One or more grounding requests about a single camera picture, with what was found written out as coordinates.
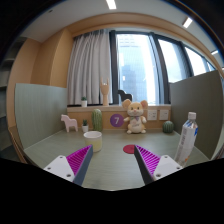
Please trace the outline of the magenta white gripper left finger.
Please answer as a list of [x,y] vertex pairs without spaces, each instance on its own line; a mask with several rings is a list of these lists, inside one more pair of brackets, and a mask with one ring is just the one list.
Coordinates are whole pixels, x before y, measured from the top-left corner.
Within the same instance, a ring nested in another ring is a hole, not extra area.
[[81,186],[92,156],[93,146],[88,145],[69,156],[59,155],[44,170]]

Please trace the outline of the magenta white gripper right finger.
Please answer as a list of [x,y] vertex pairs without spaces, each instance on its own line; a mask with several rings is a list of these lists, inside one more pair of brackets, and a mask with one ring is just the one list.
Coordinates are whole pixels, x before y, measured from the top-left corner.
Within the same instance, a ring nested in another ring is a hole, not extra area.
[[134,146],[134,156],[145,184],[152,183],[182,169],[170,156],[158,156],[138,145]]

